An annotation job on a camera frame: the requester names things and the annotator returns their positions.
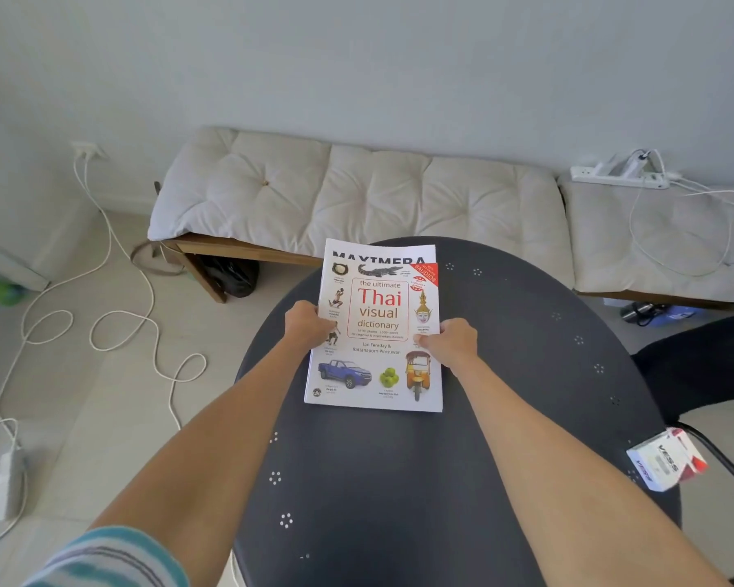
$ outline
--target green fruit picture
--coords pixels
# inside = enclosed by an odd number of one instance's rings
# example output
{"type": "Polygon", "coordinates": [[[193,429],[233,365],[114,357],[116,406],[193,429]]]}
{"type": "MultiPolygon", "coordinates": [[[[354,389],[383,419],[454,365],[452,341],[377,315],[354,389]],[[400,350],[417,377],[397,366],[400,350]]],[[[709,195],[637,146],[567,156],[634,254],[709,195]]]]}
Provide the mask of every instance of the green fruit picture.
{"type": "Polygon", "coordinates": [[[380,383],[384,387],[392,387],[397,384],[399,380],[399,376],[397,375],[396,371],[392,369],[392,367],[389,367],[380,374],[380,383]]]}

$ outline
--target striped shirt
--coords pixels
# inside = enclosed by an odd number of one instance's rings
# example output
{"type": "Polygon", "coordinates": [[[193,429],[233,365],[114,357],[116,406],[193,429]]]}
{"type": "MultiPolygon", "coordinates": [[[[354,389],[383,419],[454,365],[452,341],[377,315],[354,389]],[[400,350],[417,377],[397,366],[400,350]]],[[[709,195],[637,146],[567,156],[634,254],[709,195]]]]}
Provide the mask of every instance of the striped shirt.
{"type": "Polygon", "coordinates": [[[99,527],[55,554],[23,587],[188,587],[179,562],[132,527],[99,527]]]}

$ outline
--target wooden bench leg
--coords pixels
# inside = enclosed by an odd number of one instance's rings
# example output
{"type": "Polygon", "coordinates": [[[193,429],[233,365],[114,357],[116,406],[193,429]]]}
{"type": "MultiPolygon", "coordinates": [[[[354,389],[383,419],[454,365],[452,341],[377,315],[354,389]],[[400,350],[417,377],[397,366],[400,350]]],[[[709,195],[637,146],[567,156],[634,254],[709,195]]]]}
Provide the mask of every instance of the wooden bench leg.
{"type": "Polygon", "coordinates": [[[165,242],[166,246],[176,249],[178,253],[175,255],[179,261],[186,267],[186,269],[192,274],[192,276],[203,286],[204,290],[215,299],[216,303],[225,303],[227,297],[226,293],[223,292],[220,284],[217,280],[212,278],[206,273],[204,265],[201,263],[199,257],[195,254],[183,254],[176,246],[175,243],[165,242]]]}

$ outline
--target person's left arm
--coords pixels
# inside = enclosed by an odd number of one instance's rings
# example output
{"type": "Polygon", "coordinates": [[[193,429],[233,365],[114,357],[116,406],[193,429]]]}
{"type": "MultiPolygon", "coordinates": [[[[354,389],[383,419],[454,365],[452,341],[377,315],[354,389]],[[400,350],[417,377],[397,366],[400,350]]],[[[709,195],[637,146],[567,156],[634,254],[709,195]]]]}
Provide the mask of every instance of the person's left arm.
{"type": "Polygon", "coordinates": [[[134,527],[170,551],[191,585],[216,585],[285,393],[304,355],[333,327],[312,304],[297,302],[285,314],[283,339],[185,424],[91,529],[134,527]]]}

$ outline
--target blue pickup truck picture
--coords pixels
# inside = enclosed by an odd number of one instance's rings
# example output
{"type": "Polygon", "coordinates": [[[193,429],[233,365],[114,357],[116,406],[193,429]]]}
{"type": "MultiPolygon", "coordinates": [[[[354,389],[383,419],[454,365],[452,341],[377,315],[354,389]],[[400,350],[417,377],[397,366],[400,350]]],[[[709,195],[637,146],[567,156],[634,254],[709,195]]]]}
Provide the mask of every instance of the blue pickup truck picture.
{"type": "Polygon", "coordinates": [[[357,385],[366,385],[372,381],[370,371],[348,360],[322,362],[318,365],[318,372],[321,373],[322,379],[343,381],[348,389],[353,389],[357,385]]]}

